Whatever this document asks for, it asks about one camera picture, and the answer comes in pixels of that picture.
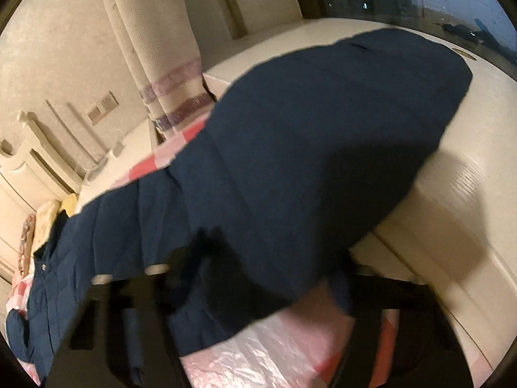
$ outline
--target jacket sleeve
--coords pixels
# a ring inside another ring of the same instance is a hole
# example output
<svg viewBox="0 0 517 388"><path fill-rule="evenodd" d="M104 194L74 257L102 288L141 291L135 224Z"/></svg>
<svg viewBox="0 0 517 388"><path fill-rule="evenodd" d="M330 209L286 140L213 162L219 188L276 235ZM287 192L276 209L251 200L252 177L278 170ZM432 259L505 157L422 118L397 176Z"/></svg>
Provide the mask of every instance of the jacket sleeve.
<svg viewBox="0 0 517 388"><path fill-rule="evenodd" d="M9 347L17 359L33 363L34 349L29 343L29 323L16 309L7 315L6 333Z"/></svg>

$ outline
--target wall outlet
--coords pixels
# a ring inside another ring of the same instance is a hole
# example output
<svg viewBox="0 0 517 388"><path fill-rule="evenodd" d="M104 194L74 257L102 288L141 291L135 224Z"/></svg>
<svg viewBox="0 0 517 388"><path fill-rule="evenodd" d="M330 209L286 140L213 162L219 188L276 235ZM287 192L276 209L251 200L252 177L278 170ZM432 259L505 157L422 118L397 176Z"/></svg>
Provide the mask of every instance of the wall outlet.
<svg viewBox="0 0 517 388"><path fill-rule="evenodd" d="M100 102L95 102L88 112L86 112L86 116L89 118L90 122L93 125L99 123L102 118L104 118L108 112L112 111L118 106L117 99L113 96L112 92L108 92Z"/></svg>

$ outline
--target dark blue jacket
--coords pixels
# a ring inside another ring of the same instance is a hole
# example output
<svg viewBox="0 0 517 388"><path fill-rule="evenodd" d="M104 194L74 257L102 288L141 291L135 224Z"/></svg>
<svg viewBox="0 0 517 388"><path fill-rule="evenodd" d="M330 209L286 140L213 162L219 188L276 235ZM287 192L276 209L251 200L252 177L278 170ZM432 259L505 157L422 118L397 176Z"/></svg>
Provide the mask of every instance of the dark blue jacket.
<svg viewBox="0 0 517 388"><path fill-rule="evenodd" d="M228 249L169 317L180 354L293 302L407 194L470 80L460 55L396 29L255 67L169 167L59 216L28 328L8 318L13 351L44 378L93 276L142 273L198 229L221 229Z"/></svg>

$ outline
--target beige curtain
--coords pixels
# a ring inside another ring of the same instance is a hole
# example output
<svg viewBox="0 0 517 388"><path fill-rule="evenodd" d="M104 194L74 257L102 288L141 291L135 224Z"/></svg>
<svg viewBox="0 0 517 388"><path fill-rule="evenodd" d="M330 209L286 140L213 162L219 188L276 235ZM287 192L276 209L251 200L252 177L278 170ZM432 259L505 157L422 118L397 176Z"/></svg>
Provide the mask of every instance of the beige curtain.
<svg viewBox="0 0 517 388"><path fill-rule="evenodd" d="M104 0L149 117L166 137L213 107L184 0Z"/></svg>

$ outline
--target metal rod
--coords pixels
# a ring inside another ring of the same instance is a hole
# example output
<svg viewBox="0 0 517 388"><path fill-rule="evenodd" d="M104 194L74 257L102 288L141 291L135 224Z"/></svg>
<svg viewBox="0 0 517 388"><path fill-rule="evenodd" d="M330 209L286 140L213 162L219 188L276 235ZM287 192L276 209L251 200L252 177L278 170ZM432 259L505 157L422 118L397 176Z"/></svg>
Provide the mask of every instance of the metal rod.
<svg viewBox="0 0 517 388"><path fill-rule="evenodd" d="M80 143L79 140L77 140L76 136L74 136L72 134L72 132L70 131L70 129L66 126L66 124L63 122L63 120L61 119L61 117L58 115L58 113L56 112L56 110L54 109L54 107L50 104L50 102L48 102L47 99L45 99L45 103L47 104L48 108L50 108L50 110L52 111L52 113L54 114L54 116L56 117L56 119L59 121L59 123L61 124L61 126L66 130L66 132L68 133L68 135L72 138L73 142L76 144L76 146L83 152L83 154L88 158L88 160L91 162L91 164L93 166L97 166L98 165L98 162L95 160L95 158L90 154L90 152L88 150L86 150L84 148L84 146Z"/></svg>

